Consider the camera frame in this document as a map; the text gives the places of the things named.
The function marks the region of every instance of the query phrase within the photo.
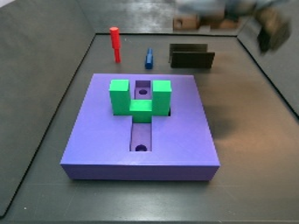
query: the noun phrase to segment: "gray table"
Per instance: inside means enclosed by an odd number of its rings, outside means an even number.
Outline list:
[[[299,221],[299,125],[235,38],[98,35],[1,221]],[[171,69],[171,43],[207,43],[211,70]],[[147,47],[154,70],[144,69]],[[210,182],[72,181],[60,160],[95,73],[194,74],[222,167]]]

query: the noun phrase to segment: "metal surface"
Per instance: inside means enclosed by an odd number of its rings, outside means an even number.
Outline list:
[[[171,43],[206,43],[211,70],[171,69]],[[71,181],[60,167],[95,73],[195,74],[222,167],[210,183]],[[110,36],[98,36],[51,123],[3,221],[299,221],[299,125],[234,38],[122,36],[120,64]]]
[[[3,216],[95,33],[72,0],[9,3],[0,31]]]
[[[96,33],[108,33],[118,26],[122,33],[171,33],[236,36],[247,18],[236,30],[174,31],[174,16],[179,15],[174,0],[79,0]]]
[[[252,20],[250,20],[244,26],[242,32],[238,35],[238,39],[247,48],[256,63],[266,72],[268,79],[275,84],[275,87],[290,103],[294,112],[299,116],[298,8],[298,1],[291,1],[291,3],[282,5],[278,8],[284,16],[291,18],[292,34],[290,39],[275,52],[270,52],[266,55],[259,53],[256,40],[260,26]]]

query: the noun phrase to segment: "gray wall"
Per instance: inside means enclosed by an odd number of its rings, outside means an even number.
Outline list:
[[[15,196],[95,32],[72,0],[0,9],[0,216]]]
[[[292,24],[291,38],[278,51],[260,55],[256,42],[260,27],[254,19],[247,22],[238,35],[238,39],[299,116],[299,1],[291,1],[280,5],[278,9],[291,18]]]

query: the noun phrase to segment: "green block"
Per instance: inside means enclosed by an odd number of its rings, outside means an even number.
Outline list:
[[[134,116],[134,123],[151,123],[152,100],[131,100],[130,114]]]
[[[168,116],[171,109],[172,83],[170,80],[154,80],[154,116]]]
[[[128,80],[112,80],[110,83],[110,100],[115,116],[130,115],[130,82]]]

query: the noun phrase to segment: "black object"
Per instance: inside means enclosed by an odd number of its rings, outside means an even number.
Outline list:
[[[211,68],[215,52],[206,44],[170,44],[172,68]]]

